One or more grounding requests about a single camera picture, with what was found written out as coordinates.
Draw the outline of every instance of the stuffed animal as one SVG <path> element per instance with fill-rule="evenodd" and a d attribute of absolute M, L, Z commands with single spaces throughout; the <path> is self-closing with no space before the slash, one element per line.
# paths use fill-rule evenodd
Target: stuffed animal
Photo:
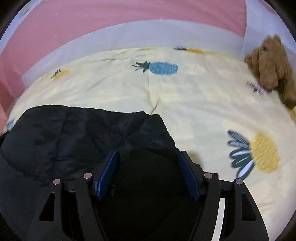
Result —
<path fill-rule="evenodd" d="M 296 106 L 296 77 L 278 35 L 266 38 L 252 54 L 246 55 L 245 62 L 262 88 L 268 92 L 277 90 L 288 108 Z"/>

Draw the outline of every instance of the round metal rivet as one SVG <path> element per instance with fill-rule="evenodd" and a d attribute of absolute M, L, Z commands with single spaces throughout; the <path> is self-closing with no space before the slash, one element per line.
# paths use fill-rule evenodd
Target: round metal rivet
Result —
<path fill-rule="evenodd" d="M 53 181 L 53 183 L 55 184 L 55 185 L 58 185 L 59 183 L 61 182 L 61 180 L 60 179 L 54 179 L 54 181 Z"/>
<path fill-rule="evenodd" d="M 242 179 L 239 179 L 239 178 L 235 179 L 235 182 L 236 182 L 238 185 L 243 184 Z"/>
<path fill-rule="evenodd" d="M 85 179 L 89 179 L 89 178 L 91 178 L 91 176 L 92 176 L 92 174 L 89 173 L 89 172 L 83 175 L 83 177 L 84 177 Z"/>
<path fill-rule="evenodd" d="M 212 177 L 213 177 L 213 175 L 211 173 L 209 173 L 209 172 L 205 173 L 205 178 L 211 179 Z"/>

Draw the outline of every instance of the plush toy head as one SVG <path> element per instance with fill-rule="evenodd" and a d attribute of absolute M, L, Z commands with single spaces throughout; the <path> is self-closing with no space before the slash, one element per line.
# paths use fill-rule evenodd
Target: plush toy head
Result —
<path fill-rule="evenodd" d="M 279 36 L 266 38 L 245 61 L 261 87 L 269 92 L 277 89 L 287 107 L 296 106 L 295 76 Z"/>

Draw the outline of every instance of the blue gripper pad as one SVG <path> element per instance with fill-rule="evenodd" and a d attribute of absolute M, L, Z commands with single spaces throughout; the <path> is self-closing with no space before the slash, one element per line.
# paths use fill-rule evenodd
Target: blue gripper pad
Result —
<path fill-rule="evenodd" d="M 185 180 L 185 183 L 187 185 L 190 196 L 194 197 L 195 201 L 197 201 L 200 197 L 200 193 L 197 188 L 198 181 L 195 175 L 193 174 L 189 164 L 187 163 L 183 153 L 180 153 L 178 155 L 178 164 L 182 172 L 183 178 Z"/>
<path fill-rule="evenodd" d="M 105 167 L 100 180 L 98 181 L 98 192 L 96 194 L 99 201 L 102 197 L 107 194 L 108 187 L 110 185 L 115 167 L 117 165 L 119 154 L 115 151 L 113 152 L 107 166 Z"/>

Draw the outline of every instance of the mattress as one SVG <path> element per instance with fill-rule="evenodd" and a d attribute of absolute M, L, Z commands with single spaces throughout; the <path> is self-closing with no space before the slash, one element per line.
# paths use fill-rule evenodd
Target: mattress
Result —
<path fill-rule="evenodd" d="M 248 83 L 255 81 L 243 61 L 220 52 L 107 51 L 38 79 L 15 104 L 7 128 L 27 109 L 46 104 L 159 114 L 176 147 L 205 171 L 244 179 L 275 240 L 295 210 L 287 178 L 296 168 L 296 128 L 277 93 L 254 92 Z M 220 213 L 213 240 L 222 219 Z"/>

